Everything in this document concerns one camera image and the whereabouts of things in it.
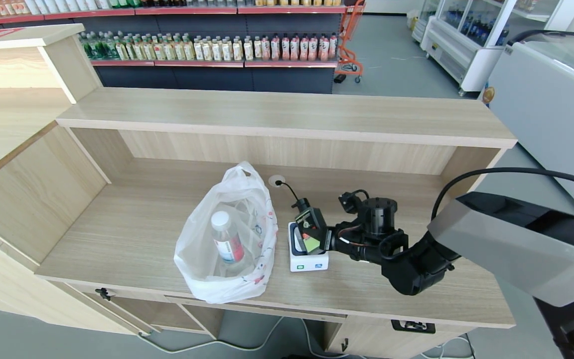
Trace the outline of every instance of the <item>robotic arm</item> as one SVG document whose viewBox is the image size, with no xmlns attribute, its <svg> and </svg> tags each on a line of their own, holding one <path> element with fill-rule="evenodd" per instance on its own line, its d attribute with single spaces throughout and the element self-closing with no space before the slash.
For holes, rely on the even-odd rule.
<svg viewBox="0 0 574 359">
<path fill-rule="evenodd" d="M 403 295 L 417 295 L 454 270 L 460 256 L 535 297 L 565 359 L 574 359 L 574 216 L 514 198 L 470 192 L 452 200 L 437 215 L 442 198 L 456 182 L 482 173 L 518 172 L 574 181 L 547 170 L 495 168 L 466 173 L 439 194 L 428 231 L 411 248 L 395 228 L 397 203 L 370 198 L 364 190 L 339 197 L 352 222 L 325 223 L 320 209 L 299 198 L 296 223 L 303 236 L 355 261 L 381 266 L 381 273 Z M 362 193 L 366 199 L 361 200 Z"/>
</svg>

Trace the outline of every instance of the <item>red shelf edge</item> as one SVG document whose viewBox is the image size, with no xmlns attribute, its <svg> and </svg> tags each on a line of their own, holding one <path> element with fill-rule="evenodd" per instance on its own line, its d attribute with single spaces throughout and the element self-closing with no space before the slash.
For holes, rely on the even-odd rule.
<svg viewBox="0 0 574 359">
<path fill-rule="evenodd" d="M 93 66 L 154 66 L 154 61 L 90 60 Z"/>
<path fill-rule="evenodd" d="M 245 67 L 335 68 L 338 61 L 245 61 Z"/>
<path fill-rule="evenodd" d="M 135 14 L 134 9 L 101 9 L 91 11 L 73 11 L 68 13 L 50 13 L 45 15 L 45 19 L 55 20 L 58 18 L 130 16 L 134 14 Z"/>
<path fill-rule="evenodd" d="M 237 14 L 236 7 L 137 7 L 135 14 Z"/>
<path fill-rule="evenodd" d="M 243 62 L 234 61 L 155 61 L 155 66 L 178 66 L 178 67 L 230 67 L 242 68 Z"/>
<path fill-rule="evenodd" d="M 250 6 L 239 7 L 239 13 L 344 13 L 346 6 Z"/>
<path fill-rule="evenodd" d="M 0 16 L 0 23 L 42 21 L 42 14 L 18 14 L 14 16 Z"/>
</svg>

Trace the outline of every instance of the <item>cabinet door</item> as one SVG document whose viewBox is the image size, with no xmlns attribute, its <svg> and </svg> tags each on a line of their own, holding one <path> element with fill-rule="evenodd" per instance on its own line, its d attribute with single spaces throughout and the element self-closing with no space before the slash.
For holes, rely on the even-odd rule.
<svg viewBox="0 0 574 359">
<path fill-rule="evenodd" d="M 398 332 L 390 320 L 348 316 L 342 323 L 325 323 L 328 352 L 407 359 L 460 336 L 474 327 L 435 325 L 435 334 Z"/>
<path fill-rule="evenodd" d="M 54 284 L 35 277 L 29 269 L 10 259 L 2 251 L 0 311 L 32 316 L 55 325 L 132 334 L 125 325 L 111 320 Z"/>
</svg>

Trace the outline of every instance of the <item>glass door refrigerator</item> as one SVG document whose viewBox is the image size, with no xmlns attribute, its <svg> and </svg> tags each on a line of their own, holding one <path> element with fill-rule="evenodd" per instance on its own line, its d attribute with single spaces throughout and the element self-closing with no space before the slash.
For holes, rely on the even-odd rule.
<svg viewBox="0 0 574 359">
<path fill-rule="evenodd" d="M 574 0 L 441 0 L 421 48 L 458 82 L 464 96 L 481 91 L 511 36 L 566 30 L 573 18 Z"/>
<path fill-rule="evenodd" d="M 422 10 L 420 11 L 420 16 L 415 22 L 413 27 L 413 32 L 411 34 L 412 38 L 417 42 L 422 41 L 422 36 L 424 36 L 424 30 L 427 28 L 427 23 L 429 22 L 429 17 L 434 16 L 437 13 L 437 8 L 440 5 L 440 0 L 425 0 L 424 5 L 422 5 Z"/>
</svg>

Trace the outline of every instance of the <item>plastic bag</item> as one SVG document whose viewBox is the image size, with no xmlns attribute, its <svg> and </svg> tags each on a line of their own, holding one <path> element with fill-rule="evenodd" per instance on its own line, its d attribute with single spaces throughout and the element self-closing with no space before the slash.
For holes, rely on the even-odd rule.
<svg viewBox="0 0 574 359">
<path fill-rule="evenodd" d="M 210 218 L 225 210 L 236 221 L 242 245 L 253 258 L 251 272 L 219 277 L 223 261 L 218 254 Z M 211 304 L 223 304 L 261 295 L 274 266 L 278 223 L 264 181 L 248 162 L 225 172 L 185 222 L 178 237 L 174 263 L 192 294 Z"/>
</svg>

